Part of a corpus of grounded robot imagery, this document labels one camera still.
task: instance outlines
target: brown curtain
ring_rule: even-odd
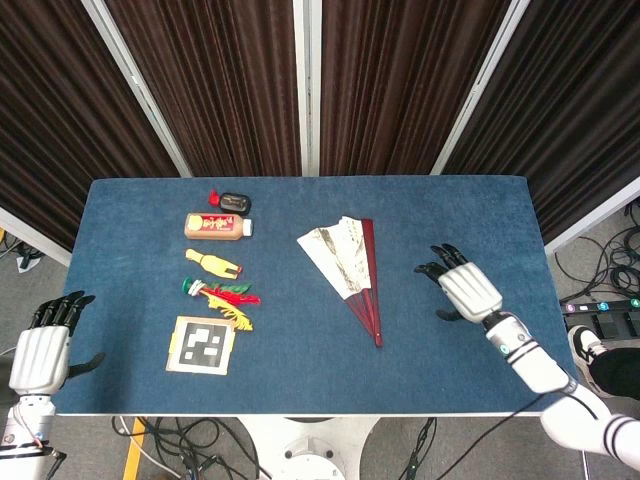
[[[323,2],[321,174],[429,173],[508,3]]]
[[[0,1],[0,206],[72,248],[91,182],[175,176],[80,1]]]
[[[526,176],[547,242],[640,176],[638,2],[532,2],[445,172]]]
[[[299,175],[291,0],[108,2],[194,175]]]

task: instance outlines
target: sauce bottle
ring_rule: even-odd
[[[190,213],[184,223],[184,234],[192,239],[238,240],[252,233],[253,222],[234,213]]]

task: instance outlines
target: white sneaker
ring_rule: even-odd
[[[602,398],[611,398],[611,395],[602,390],[598,384],[593,380],[591,372],[589,371],[589,365],[593,360],[602,353],[607,351],[600,339],[593,331],[584,325],[576,325],[567,335],[569,337],[569,347],[571,348],[571,356],[576,366],[582,372],[584,379],[589,384],[589,387],[593,392]]]

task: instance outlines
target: robotic arm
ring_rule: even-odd
[[[561,395],[540,417],[547,435],[563,447],[611,455],[640,471],[640,421],[612,415],[598,396],[560,368],[517,316],[501,310],[498,290],[457,248],[431,249],[448,268],[431,262],[415,271],[440,285],[457,309],[439,310],[438,316],[481,323],[487,339],[533,392]]]
[[[51,396],[67,378],[95,369],[104,359],[104,353],[99,353],[88,363],[69,367],[71,337],[80,313],[94,298],[80,291],[43,303],[20,334],[9,379],[9,387],[20,399],[9,410],[2,436],[0,478],[42,479],[51,456],[48,480],[67,457],[49,445],[56,411]]]

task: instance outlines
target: blue tablecloth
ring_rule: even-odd
[[[251,197],[254,234],[188,240],[187,213],[209,191]],[[375,222],[384,347],[296,239],[342,215]],[[444,294],[416,265],[432,244],[458,246],[494,282],[558,363],[573,372],[526,180],[500,176],[110,179],[91,187],[65,291],[96,300],[73,337],[72,363],[104,363],[69,380],[60,413],[424,414],[514,411],[533,394],[469,322],[445,322]],[[186,248],[240,263],[262,297],[246,307],[227,376],[165,371],[178,315],[219,317],[185,295],[185,276],[214,281]]]

